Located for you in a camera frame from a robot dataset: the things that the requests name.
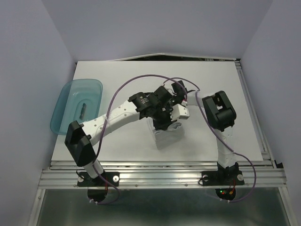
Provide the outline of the white skirt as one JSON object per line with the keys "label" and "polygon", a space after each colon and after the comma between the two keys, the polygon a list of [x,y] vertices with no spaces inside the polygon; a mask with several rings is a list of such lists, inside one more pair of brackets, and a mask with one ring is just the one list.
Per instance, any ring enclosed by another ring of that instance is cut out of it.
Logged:
{"label": "white skirt", "polygon": [[155,130],[152,119],[147,120],[147,125],[158,150],[168,148],[184,137],[185,131],[180,122],[173,122],[167,130]]}

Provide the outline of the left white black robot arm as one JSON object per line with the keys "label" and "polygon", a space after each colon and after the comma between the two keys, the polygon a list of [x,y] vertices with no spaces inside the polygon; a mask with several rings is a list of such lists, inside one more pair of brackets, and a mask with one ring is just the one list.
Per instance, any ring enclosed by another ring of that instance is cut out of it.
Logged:
{"label": "left white black robot arm", "polygon": [[173,106],[183,99],[183,92],[170,93],[165,87],[160,86],[154,92],[139,92],[132,95],[109,115],[105,114],[84,123],[71,122],[64,144],[76,165],[83,167],[87,172],[87,176],[83,176],[82,179],[95,186],[103,186],[109,180],[100,162],[96,160],[93,149],[104,136],[143,118],[152,119],[155,136],[176,128],[177,122],[172,121],[171,113]]}

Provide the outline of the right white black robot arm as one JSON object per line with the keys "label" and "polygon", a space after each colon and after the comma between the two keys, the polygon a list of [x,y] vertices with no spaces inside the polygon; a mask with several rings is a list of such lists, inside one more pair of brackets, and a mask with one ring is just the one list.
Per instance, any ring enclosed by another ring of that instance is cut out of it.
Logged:
{"label": "right white black robot arm", "polygon": [[171,123],[178,119],[187,119],[186,105],[198,106],[207,125],[216,137],[218,160],[216,171],[202,171],[200,181],[203,186],[244,185],[242,172],[231,148],[233,126],[237,118],[236,111],[224,91],[211,96],[198,97],[199,88],[188,91],[182,80],[172,83],[174,98],[170,101],[173,110]]}

